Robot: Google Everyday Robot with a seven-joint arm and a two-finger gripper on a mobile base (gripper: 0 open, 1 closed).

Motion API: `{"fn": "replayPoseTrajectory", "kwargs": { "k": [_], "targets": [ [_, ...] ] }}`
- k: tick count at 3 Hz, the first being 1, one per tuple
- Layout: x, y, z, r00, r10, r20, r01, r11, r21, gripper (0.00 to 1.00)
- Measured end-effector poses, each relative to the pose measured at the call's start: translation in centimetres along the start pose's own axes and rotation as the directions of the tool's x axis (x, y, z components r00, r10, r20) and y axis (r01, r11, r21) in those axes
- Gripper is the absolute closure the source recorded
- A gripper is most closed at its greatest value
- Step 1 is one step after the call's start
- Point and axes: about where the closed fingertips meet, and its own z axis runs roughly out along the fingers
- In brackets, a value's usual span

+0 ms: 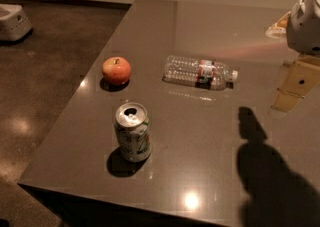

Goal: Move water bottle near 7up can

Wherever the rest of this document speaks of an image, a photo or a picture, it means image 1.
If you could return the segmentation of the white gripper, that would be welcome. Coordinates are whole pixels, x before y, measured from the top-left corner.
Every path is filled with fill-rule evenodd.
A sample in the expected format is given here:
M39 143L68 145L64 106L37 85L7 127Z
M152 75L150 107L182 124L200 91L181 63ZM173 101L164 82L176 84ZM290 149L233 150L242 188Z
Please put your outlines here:
M292 111L320 83L320 0L298 0L291 9L286 27L288 47L308 54L286 63L284 82L271 106L280 112Z

